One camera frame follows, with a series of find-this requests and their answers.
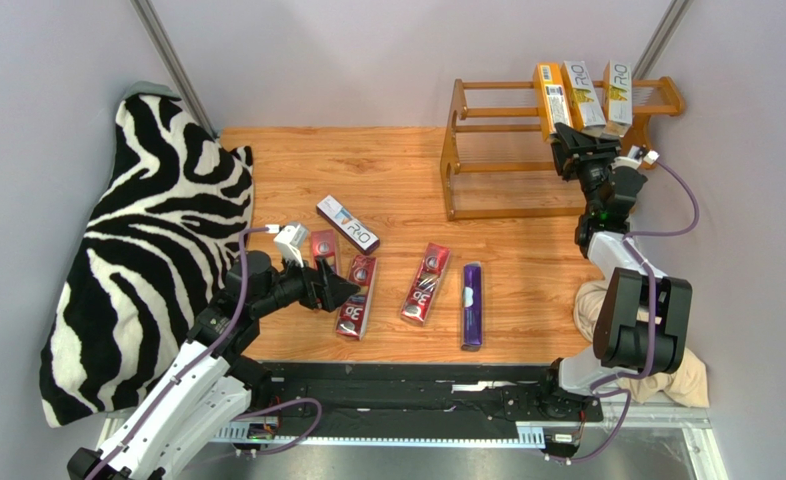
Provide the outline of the silver yellow R.O.C.S. toothpaste box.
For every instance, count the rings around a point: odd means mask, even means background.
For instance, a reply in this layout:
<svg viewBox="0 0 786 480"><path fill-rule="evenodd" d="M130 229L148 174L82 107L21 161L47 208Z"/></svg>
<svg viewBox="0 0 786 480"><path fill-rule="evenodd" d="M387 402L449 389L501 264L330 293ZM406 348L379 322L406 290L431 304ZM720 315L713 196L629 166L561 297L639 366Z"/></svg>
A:
<svg viewBox="0 0 786 480"><path fill-rule="evenodd" d="M564 61L561 74L568 90L574 128L587 135L601 136L606 118L586 64L583 61Z"/></svg>

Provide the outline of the orange white R.O.C.S. toothpaste box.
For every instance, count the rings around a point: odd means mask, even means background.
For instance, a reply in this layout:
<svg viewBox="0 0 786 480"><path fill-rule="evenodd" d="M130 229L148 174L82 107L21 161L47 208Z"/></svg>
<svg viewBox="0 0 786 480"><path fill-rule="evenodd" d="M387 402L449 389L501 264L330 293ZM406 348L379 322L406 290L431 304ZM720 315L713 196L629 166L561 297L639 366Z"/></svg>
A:
<svg viewBox="0 0 786 480"><path fill-rule="evenodd" d="M606 125L603 135L621 138L633 123L631 66L610 60L603 75L603 107Z"/></svg>

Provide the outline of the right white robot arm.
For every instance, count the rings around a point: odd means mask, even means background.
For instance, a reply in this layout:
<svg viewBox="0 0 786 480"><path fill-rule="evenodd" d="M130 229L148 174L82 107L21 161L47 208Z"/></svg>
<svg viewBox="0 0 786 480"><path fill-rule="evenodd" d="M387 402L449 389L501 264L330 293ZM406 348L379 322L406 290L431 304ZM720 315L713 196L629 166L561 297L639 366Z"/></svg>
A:
<svg viewBox="0 0 786 480"><path fill-rule="evenodd" d="M558 122L549 136L557 174L576 180L585 210L575 230L583 256L607 282L590 347L555 360L537 406L551 419L573 418L592 406L599 388L619 379L673 374L681 366L692 286L653 266L638 250L629 216L647 181L640 167L655 154L621 152L617 140Z"/></svg>

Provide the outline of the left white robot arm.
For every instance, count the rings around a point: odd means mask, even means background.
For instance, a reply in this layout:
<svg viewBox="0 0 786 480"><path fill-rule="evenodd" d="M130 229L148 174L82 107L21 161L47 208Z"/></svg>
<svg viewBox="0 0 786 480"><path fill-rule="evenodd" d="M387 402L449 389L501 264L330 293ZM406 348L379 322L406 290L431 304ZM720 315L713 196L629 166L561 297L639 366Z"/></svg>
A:
<svg viewBox="0 0 786 480"><path fill-rule="evenodd" d="M97 449L72 456L69 477L175 478L229 422L273 411L270 371L243 355L261 319L294 303L332 312L359 290L321 258L277 270L262 251L241 254L154 391Z"/></svg>

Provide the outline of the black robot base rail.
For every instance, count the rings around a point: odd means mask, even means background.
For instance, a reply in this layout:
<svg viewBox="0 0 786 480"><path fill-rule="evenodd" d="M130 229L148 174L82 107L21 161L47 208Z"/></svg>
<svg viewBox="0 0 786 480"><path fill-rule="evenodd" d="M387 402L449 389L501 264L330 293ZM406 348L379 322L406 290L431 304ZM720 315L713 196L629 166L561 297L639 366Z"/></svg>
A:
<svg viewBox="0 0 786 480"><path fill-rule="evenodd" d="M282 405L215 436L243 450L285 445L521 448L572 456L601 406L558 389L545 365L268 362Z"/></svg>

